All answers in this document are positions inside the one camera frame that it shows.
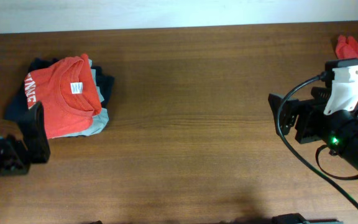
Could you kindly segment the orange printed t-shirt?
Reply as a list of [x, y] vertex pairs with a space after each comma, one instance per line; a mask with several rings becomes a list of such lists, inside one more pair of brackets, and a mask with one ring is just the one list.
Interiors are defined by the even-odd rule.
[[49, 139], [56, 138], [55, 135], [65, 129], [67, 124], [64, 117], [74, 112], [64, 102], [60, 91], [60, 79], [63, 72], [70, 66], [71, 58], [66, 57], [48, 68], [29, 72], [24, 78], [27, 106], [31, 108], [37, 102], [42, 103], [45, 131]]

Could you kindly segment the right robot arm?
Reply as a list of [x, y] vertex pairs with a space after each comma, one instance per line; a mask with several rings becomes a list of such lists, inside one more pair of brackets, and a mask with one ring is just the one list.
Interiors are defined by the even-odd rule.
[[311, 99], [300, 101], [293, 98], [291, 94], [287, 96], [269, 94], [268, 103], [273, 113], [276, 134], [297, 159], [330, 183], [358, 209], [358, 203], [334, 183], [333, 176], [328, 175], [322, 169], [314, 168], [300, 156], [285, 137], [291, 128], [295, 128], [295, 139], [300, 144], [323, 141], [321, 149], [329, 149], [331, 155], [339, 156], [358, 171], [358, 118], [356, 115], [358, 102], [348, 109], [330, 109], [325, 113], [324, 109], [329, 101], [336, 98], [332, 89], [314, 87], [311, 95]]

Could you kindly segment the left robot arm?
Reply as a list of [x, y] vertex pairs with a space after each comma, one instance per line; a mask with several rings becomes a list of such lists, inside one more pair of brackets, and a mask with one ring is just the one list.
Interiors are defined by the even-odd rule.
[[0, 119], [0, 176], [26, 175], [32, 164], [46, 164], [50, 155], [43, 104], [28, 108], [22, 86]]

